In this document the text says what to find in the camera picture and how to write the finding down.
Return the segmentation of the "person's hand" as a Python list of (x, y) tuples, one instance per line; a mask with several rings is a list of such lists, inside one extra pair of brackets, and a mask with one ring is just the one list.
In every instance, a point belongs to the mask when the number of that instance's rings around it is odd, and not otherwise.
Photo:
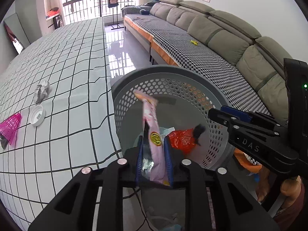
[[(259, 182), (255, 191), (258, 202), (262, 202), (270, 191), (270, 184), (268, 182), (270, 170), (263, 166), (259, 170), (258, 174), (259, 174)], [(293, 205), (293, 203), (295, 203), (295, 201), (297, 200), (297, 198), (301, 193), (301, 185), (302, 185), (302, 180), (300, 176), (298, 176), (296, 179), (295, 178), (286, 179), (281, 184), (280, 192), (282, 195), (285, 196), (285, 201), (281, 205), (282, 209), (287, 209), (291, 205)]]

